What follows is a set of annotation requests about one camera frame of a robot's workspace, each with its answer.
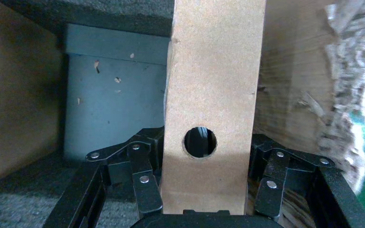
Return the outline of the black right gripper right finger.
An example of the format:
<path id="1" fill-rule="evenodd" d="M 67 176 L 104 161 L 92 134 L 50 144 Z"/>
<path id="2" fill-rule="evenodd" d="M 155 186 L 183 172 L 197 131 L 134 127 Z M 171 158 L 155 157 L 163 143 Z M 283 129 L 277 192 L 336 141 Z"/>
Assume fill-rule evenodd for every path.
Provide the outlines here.
<path id="1" fill-rule="evenodd" d="M 255 212 L 275 221 L 285 190 L 304 197 L 318 228 L 365 228 L 365 208 L 328 157 L 284 147 L 253 134 L 250 178 L 259 181 Z"/>

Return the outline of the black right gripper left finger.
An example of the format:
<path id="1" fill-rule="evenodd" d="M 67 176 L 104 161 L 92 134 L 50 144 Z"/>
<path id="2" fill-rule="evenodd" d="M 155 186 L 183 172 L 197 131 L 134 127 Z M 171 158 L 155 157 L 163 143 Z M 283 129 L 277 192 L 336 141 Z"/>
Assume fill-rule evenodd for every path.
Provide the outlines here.
<path id="1" fill-rule="evenodd" d="M 163 127 L 144 128 L 126 142 L 88 153 L 44 227 L 96 227 L 108 188 L 128 181 L 139 218 L 162 212 L 155 174 L 161 170 L 163 140 Z"/>

